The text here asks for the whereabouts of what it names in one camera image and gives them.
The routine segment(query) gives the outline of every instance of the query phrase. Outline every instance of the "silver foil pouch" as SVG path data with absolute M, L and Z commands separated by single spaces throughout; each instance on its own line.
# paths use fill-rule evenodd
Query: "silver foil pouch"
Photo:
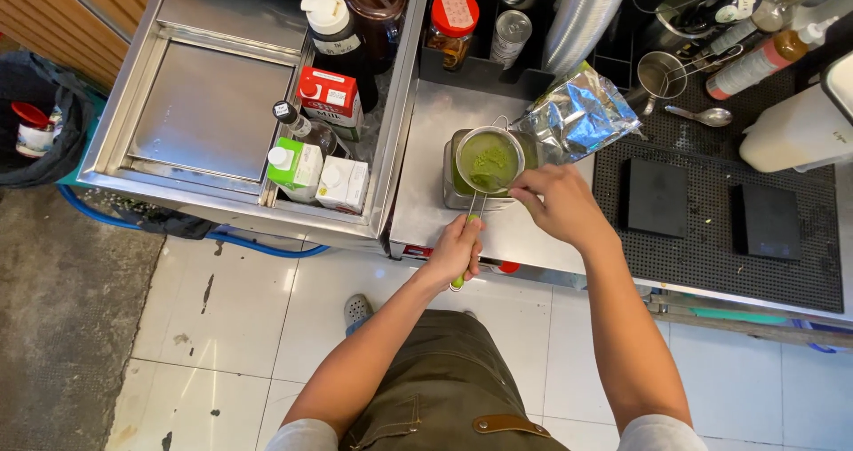
M 542 144 L 545 163 L 577 162 L 640 126 L 616 86 L 583 62 L 527 107 L 509 128 Z

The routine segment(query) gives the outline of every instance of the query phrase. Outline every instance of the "black rubber bar mat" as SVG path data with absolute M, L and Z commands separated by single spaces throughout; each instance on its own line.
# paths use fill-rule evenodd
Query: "black rubber bar mat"
M 705 95 L 703 76 L 671 103 L 691 111 L 732 110 L 734 122 L 709 128 L 656 110 L 643 120 L 645 140 L 630 135 L 596 153 L 593 194 L 622 238 L 631 273 L 638 278 L 745 295 L 776 303 L 844 312 L 832 166 L 808 173 L 759 173 L 737 150 L 743 129 L 761 111 L 793 94 L 783 72 L 725 102 Z M 688 237 L 661 238 L 618 227 L 620 171 L 638 157 L 688 169 Z M 783 261 L 737 255 L 732 244 L 731 191 L 762 184 L 797 194 L 803 259 Z

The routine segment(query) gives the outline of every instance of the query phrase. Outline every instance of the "gray slipper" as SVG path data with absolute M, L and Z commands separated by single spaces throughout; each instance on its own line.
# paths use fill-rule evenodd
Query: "gray slipper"
M 350 296 L 344 305 L 344 321 L 347 323 L 347 327 L 372 314 L 373 307 L 370 306 L 367 296 L 361 293 Z

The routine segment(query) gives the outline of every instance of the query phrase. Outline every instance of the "hand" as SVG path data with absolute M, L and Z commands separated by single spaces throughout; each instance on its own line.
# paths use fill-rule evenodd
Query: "hand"
M 485 229 L 485 223 L 474 218 L 466 226 L 466 218 L 467 215 L 459 215 L 444 227 L 429 260 L 416 273 L 437 293 L 463 273 L 465 281 L 479 274 L 478 257 L 483 250 L 479 232 Z
M 544 200 L 540 201 L 536 194 L 543 195 Z M 592 197 L 590 187 L 571 164 L 546 164 L 539 169 L 528 169 L 510 184 L 509 195 L 530 211 L 539 228 L 571 244 L 581 255 L 603 245 L 619 243 L 618 235 Z

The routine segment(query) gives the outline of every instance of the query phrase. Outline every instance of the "olive green apron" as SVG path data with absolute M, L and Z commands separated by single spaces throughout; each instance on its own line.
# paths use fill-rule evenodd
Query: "olive green apron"
M 340 451 L 561 450 L 528 421 L 489 332 L 455 311 L 427 310 L 394 357 Z

